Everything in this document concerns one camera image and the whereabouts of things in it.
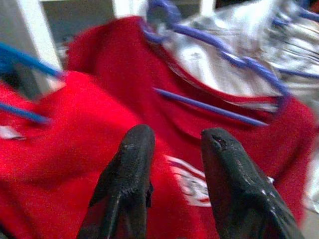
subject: blue plastic hanger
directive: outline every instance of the blue plastic hanger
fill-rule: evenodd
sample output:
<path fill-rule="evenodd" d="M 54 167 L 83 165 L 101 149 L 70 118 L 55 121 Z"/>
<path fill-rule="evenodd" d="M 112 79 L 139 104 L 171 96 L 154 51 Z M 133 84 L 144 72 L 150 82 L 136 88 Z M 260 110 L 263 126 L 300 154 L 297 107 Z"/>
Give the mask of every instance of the blue plastic hanger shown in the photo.
<path fill-rule="evenodd" d="M 180 101 L 180 102 L 192 105 L 192 106 L 196 106 L 196 107 L 199 107 L 199 108 L 202 108 L 202 109 L 214 112 L 214 113 L 218 113 L 218 114 L 223 115 L 223 116 L 227 116 L 227 117 L 230 117 L 230 118 L 233 118 L 233 119 L 237 119 L 237 120 L 240 120 L 242 122 L 249 123 L 251 125 L 255 125 L 255 126 L 266 126 L 266 125 L 268 125 L 268 124 L 266 124 L 266 123 L 264 123 L 262 121 L 259 121 L 257 119 L 253 119 L 253 118 L 250 118 L 250 117 L 247 117 L 247 116 L 242 116 L 240 114 L 237 114 L 237 113 L 234 113 L 234 112 L 231 112 L 231 111 L 227 111 L 227 110 L 218 108 L 216 106 L 211 106 L 209 104 L 206 104 L 206 103 L 203 103 L 203 102 L 200 102 L 200 101 L 196 101 L 196 100 L 193 100 L 193 99 L 190 99 L 190 98 L 187 98 L 187 97 L 184 97 L 184 96 L 181 96 L 181 95 L 169 92 L 169 91 L 165 91 L 165 90 L 162 90 L 162 89 L 159 89 L 159 88 L 154 88 L 154 90 L 156 92 L 158 92 L 159 94 L 161 94 L 162 96 L 165 96 L 167 98 L 174 99 L 176 101 Z"/>
<path fill-rule="evenodd" d="M 299 4 L 301 6 L 300 14 L 299 14 L 300 17 L 319 22 L 319 14 L 307 10 L 310 6 L 309 0 L 300 0 Z M 273 23 L 276 25 L 288 25 L 291 22 L 292 21 L 282 21 L 282 20 L 277 19 L 277 18 L 275 18 L 273 21 Z M 294 76 L 301 76 L 301 77 L 305 77 L 305 78 L 319 79 L 319 74 L 311 74 L 311 73 L 306 73 L 306 72 L 302 72 L 302 71 L 284 69 L 284 68 L 279 68 L 279 67 L 276 67 L 276 69 L 279 72 L 287 74 L 287 75 L 294 75 Z"/>
<path fill-rule="evenodd" d="M 283 99 L 280 100 L 280 102 L 279 102 L 281 107 L 283 107 L 284 104 L 287 103 L 287 100 L 289 99 L 289 96 L 290 96 L 288 89 L 280 80 L 278 80 L 276 75 L 273 72 L 271 72 L 268 68 L 266 68 L 265 66 L 263 66 L 262 64 L 260 64 L 258 61 L 256 61 L 253 58 L 250 58 L 250 57 L 239 58 L 235 55 L 232 55 L 230 53 L 230 51 L 228 50 L 229 47 L 216 36 L 213 36 L 213 35 L 208 34 L 206 32 L 202 32 L 198 29 L 195 29 L 195 28 L 192 28 L 189 26 L 183 26 L 183 25 L 178 24 L 181 20 L 181 15 L 180 15 L 178 8 L 172 2 L 170 2 L 168 0 L 150 1 L 148 15 L 150 15 L 152 10 L 156 7 L 162 7 L 165 9 L 165 11 L 167 13 L 167 18 L 168 18 L 167 19 L 168 27 L 171 28 L 173 31 L 190 36 L 190 37 L 193 37 L 195 39 L 199 39 L 201 41 L 204 41 L 208 44 L 215 46 L 219 50 L 221 56 L 223 58 L 227 59 L 230 63 L 232 63 L 240 68 L 251 69 L 252 71 L 256 72 L 259 76 L 265 78 L 271 85 L 276 87 L 283 95 Z M 166 36 L 159 36 L 156 33 L 154 33 L 151 30 L 151 28 L 143 21 L 141 21 L 141 28 L 142 28 L 146 38 L 149 41 L 152 41 L 155 43 L 162 43 L 166 39 Z M 167 98 L 183 101 L 185 103 L 193 104 L 193 105 L 196 105 L 196 106 L 204 108 L 204 109 L 208 109 L 207 107 L 209 107 L 208 110 L 210 110 L 210 111 L 216 112 L 218 114 L 221 114 L 221 115 L 233 118 L 233 119 L 238 119 L 238 120 L 250 123 L 252 125 L 265 125 L 265 123 L 260 122 L 258 120 L 256 121 L 255 119 L 245 117 L 245 116 L 242 116 L 242 115 L 230 112 L 230 111 L 226 111 L 224 109 L 213 107 L 213 106 L 207 105 L 205 103 L 194 101 L 192 99 L 188 99 L 188 98 L 176 95 L 174 93 L 166 92 L 166 91 L 161 90 L 161 89 L 156 89 L 156 91 L 159 92 L 160 94 L 164 95 Z"/>
<path fill-rule="evenodd" d="M 61 78 L 63 75 L 58 70 L 41 63 L 36 58 L 0 42 L 0 73 L 12 72 L 13 65 L 16 63 L 21 63 L 56 78 Z M 0 109 L 36 123 L 47 124 L 50 122 L 49 118 L 4 103 L 0 103 Z"/>

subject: black claw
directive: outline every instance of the black claw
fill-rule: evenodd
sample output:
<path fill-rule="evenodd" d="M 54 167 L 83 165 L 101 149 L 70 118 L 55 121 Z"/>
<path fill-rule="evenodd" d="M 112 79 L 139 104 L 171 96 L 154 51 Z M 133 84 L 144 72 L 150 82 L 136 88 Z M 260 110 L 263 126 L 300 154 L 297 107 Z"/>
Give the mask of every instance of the black claw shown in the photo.
<path fill-rule="evenodd" d="M 304 238 L 275 187 L 230 133 L 204 130 L 202 158 L 221 239 Z"/>
<path fill-rule="evenodd" d="M 133 127 L 101 174 L 90 201 L 92 206 L 107 196 L 99 239 L 146 238 L 146 208 L 151 206 L 153 192 L 150 167 L 154 146 L 154 132 L 149 126 Z"/>

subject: red shirt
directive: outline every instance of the red shirt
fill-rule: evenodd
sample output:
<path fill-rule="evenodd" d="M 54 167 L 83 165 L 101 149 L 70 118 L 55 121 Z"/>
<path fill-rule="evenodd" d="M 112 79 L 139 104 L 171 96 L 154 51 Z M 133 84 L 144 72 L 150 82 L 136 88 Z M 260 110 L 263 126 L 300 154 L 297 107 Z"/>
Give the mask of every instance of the red shirt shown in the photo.
<path fill-rule="evenodd" d="M 316 133 L 310 109 L 295 98 L 276 115 L 235 105 L 274 103 L 276 99 L 237 97 L 203 85 L 162 47 L 147 43 L 140 20 L 122 18 L 80 34 L 70 46 L 68 68 L 96 75 L 97 86 L 136 113 L 165 140 L 171 151 L 166 158 L 185 198 L 201 215 L 207 238 L 218 235 L 201 160 L 200 133 L 205 128 L 222 127 L 233 134 L 261 169 L 274 178 L 277 190 L 300 221 L 308 155 Z M 247 125 L 168 100 L 153 87 L 267 122 L 269 126 Z"/>
<path fill-rule="evenodd" d="M 1 102 L 52 119 L 50 125 L 39 125 L 0 112 L 0 125 L 26 137 L 0 139 L 0 224 L 17 239 L 76 238 L 100 173 L 126 131 L 141 122 L 91 77 L 68 72 L 65 82 L 35 104 L 0 85 Z M 204 239 L 197 212 L 183 198 L 161 148 L 157 137 L 148 231 L 161 238 L 169 233 Z M 188 224 L 196 228 L 189 231 Z"/>
<path fill-rule="evenodd" d="M 319 13 L 319 1 L 316 1 L 315 3 L 313 3 L 311 7 L 311 11 Z"/>

